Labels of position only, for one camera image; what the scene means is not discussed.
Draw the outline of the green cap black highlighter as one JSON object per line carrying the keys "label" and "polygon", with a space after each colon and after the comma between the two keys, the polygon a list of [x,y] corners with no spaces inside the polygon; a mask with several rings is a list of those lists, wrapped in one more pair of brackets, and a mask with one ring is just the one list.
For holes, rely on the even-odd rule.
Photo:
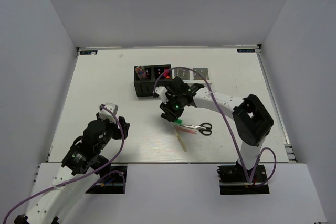
{"label": "green cap black highlighter", "polygon": [[178,124],[178,125],[181,125],[181,124],[182,124],[182,120],[177,119],[177,120],[174,121],[174,123],[175,123],[175,124]]}

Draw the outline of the pink cap black highlighter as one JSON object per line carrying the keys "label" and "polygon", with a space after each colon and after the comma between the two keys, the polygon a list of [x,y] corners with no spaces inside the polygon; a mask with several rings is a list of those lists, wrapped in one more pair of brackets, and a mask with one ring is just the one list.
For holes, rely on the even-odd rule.
{"label": "pink cap black highlighter", "polygon": [[167,77],[167,76],[170,77],[170,71],[169,71],[169,70],[165,70],[165,71],[163,72],[163,77],[165,78],[165,77]]}

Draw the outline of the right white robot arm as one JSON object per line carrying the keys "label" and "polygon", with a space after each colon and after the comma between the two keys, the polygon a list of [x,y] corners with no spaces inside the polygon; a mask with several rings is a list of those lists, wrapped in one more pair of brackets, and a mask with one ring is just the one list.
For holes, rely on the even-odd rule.
{"label": "right white robot arm", "polygon": [[252,181],[261,157],[261,148],[274,120],[253,94],[245,98],[233,97],[212,91],[207,85],[195,83],[192,86],[176,77],[166,86],[154,86],[153,94],[161,99],[161,117],[176,122],[186,106],[218,112],[224,120],[232,119],[242,141],[236,146],[238,154],[237,175],[245,181]]}

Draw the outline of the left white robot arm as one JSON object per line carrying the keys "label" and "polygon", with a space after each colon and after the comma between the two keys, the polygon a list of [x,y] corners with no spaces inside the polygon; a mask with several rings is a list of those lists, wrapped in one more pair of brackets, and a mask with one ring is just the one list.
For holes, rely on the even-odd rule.
{"label": "left white robot arm", "polygon": [[96,120],[89,122],[83,134],[74,140],[50,187],[26,199],[39,196],[38,203],[18,215],[14,223],[63,223],[91,187],[114,173],[111,164],[118,155],[106,159],[101,152],[110,140],[124,142],[129,128],[130,123],[124,117],[117,117],[109,109],[100,110]]}

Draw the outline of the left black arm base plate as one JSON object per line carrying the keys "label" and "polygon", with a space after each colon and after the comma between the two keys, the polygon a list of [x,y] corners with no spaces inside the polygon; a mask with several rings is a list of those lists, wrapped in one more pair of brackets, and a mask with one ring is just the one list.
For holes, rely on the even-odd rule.
{"label": "left black arm base plate", "polygon": [[127,165],[110,167],[110,174],[91,186],[86,194],[125,194]]}

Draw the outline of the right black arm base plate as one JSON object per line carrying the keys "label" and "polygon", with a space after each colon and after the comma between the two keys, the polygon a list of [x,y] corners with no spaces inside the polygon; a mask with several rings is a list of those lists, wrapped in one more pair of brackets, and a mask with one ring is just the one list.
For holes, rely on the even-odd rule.
{"label": "right black arm base plate", "polygon": [[236,165],[217,167],[221,195],[266,195],[270,194],[264,165],[258,165],[252,182],[249,183]]}

